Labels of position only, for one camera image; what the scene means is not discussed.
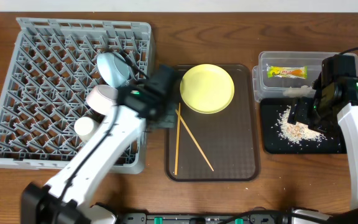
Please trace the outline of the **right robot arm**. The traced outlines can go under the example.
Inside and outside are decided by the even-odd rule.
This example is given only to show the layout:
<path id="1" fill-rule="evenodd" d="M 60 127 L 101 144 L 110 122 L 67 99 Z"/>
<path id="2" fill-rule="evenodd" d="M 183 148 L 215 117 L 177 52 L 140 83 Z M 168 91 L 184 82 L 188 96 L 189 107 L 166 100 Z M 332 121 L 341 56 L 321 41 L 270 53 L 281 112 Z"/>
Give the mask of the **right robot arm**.
<path id="1" fill-rule="evenodd" d="M 351 209 L 337 215 L 294 208 L 282 223 L 358 223 L 358 76 L 355 58 L 345 53 L 328 57 L 314 82 L 314 97 L 296 98 L 288 122 L 303 123 L 323 134 L 343 136 L 351 177 Z"/>

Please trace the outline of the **small white cup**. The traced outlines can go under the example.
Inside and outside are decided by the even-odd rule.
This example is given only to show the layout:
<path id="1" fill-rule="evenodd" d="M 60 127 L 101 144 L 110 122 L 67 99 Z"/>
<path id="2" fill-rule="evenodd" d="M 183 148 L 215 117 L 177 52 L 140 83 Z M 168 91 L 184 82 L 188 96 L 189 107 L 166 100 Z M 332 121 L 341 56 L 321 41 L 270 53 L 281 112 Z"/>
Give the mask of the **small white cup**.
<path id="1" fill-rule="evenodd" d="M 94 119 L 84 116 L 74 123 L 74 130 L 83 142 L 88 142 L 98 130 L 99 123 Z"/>

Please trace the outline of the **white pink bowl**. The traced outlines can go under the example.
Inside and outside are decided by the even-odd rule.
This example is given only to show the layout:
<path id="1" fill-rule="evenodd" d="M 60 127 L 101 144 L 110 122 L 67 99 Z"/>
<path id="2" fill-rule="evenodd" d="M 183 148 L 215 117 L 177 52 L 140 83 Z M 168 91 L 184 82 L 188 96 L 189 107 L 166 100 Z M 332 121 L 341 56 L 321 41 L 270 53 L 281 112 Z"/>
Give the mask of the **white pink bowl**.
<path id="1" fill-rule="evenodd" d="M 109 85 L 96 85 L 86 97 L 86 102 L 95 112 L 108 115 L 116 104 L 118 90 Z"/>

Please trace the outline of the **light blue small plate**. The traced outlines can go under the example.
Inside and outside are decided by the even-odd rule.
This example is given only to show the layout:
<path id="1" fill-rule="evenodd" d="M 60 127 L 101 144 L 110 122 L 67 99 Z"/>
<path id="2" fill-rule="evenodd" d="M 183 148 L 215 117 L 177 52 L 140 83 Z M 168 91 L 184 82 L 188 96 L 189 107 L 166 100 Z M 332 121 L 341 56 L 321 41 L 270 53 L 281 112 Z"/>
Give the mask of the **light blue small plate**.
<path id="1" fill-rule="evenodd" d="M 131 68 L 117 52 L 99 54 L 96 65 L 103 80 L 113 88 L 122 86 L 130 77 Z"/>

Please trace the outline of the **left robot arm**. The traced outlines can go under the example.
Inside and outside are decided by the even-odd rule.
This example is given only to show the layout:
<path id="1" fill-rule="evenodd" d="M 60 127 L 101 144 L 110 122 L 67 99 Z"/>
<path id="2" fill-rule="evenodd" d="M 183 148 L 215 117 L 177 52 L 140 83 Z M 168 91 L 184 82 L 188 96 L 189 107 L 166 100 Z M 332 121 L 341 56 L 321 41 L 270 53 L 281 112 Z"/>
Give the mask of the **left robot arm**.
<path id="1" fill-rule="evenodd" d="M 161 65 L 141 85 L 117 89 L 115 105 L 80 152 L 43 187 L 30 183 L 21 195 L 21 223 L 115 223 L 115 214 L 91 201 L 121 154 L 149 123 L 165 116 L 180 81 Z"/>

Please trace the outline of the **green orange snack wrapper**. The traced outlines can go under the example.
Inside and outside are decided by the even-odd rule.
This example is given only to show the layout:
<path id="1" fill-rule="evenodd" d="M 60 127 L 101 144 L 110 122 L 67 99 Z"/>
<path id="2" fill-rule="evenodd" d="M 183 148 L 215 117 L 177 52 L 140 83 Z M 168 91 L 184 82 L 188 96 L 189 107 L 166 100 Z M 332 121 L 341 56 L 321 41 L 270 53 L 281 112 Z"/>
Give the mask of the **green orange snack wrapper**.
<path id="1" fill-rule="evenodd" d="M 308 76 L 308 67 L 276 67 L 267 68 L 267 76 L 269 78 L 301 78 L 306 79 Z"/>

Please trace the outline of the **wooden chopstick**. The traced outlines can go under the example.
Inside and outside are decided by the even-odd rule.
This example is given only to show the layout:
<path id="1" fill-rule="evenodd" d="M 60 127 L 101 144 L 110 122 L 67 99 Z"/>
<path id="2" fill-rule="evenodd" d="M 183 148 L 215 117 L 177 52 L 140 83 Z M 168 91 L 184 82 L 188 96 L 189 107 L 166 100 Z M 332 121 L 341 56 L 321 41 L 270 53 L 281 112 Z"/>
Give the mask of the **wooden chopstick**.
<path id="1" fill-rule="evenodd" d="M 178 174 L 178 158 L 179 158 L 179 147 L 180 147 L 180 123 L 181 123 L 181 103 L 178 104 L 177 109 L 177 135 L 176 135 L 176 145 L 175 145 L 175 170 L 174 175 Z"/>
<path id="2" fill-rule="evenodd" d="M 206 161 L 207 165 L 209 165 L 209 168 L 214 172 L 214 168 L 212 167 L 210 161 L 208 160 L 208 158 L 206 157 L 204 151 L 202 150 L 201 146 L 199 145 L 198 141 L 196 140 L 196 138 L 194 137 L 193 133 L 191 132 L 191 130 L 189 129 L 189 127 L 187 126 L 185 120 L 181 117 L 181 114 L 178 110 L 175 110 L 175 112 L 177 113 L 178 118 L 180 119 L 181 123 L 184 125 L 186 131 L 188 132 L 188 134 L 190 135 L 190 137 L 192 138 L 194 144 L 196 145 L 196 147 L 198 148 L 199 152 L 201 153 L 201 155 L 203 156 L 204 160 Z"/>

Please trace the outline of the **white tissue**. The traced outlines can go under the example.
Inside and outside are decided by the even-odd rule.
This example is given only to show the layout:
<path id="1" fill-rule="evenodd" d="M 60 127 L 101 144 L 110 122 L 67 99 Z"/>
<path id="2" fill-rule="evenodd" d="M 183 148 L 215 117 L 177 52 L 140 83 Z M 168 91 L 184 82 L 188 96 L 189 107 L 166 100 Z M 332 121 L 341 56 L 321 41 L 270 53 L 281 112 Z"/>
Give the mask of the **white tissue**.
<path id="1" fill-rule="evenodd" d="M 296 98 L 296 97 L 313 97 L 315 93 L 315 90 L 312 89 L 311 86 L 307 86 L 307 85 L 303 85 L 299 88 L 287 88 L 284 92 L 283 92 L 283 96 L 287 96 L 290 98 Z"/>

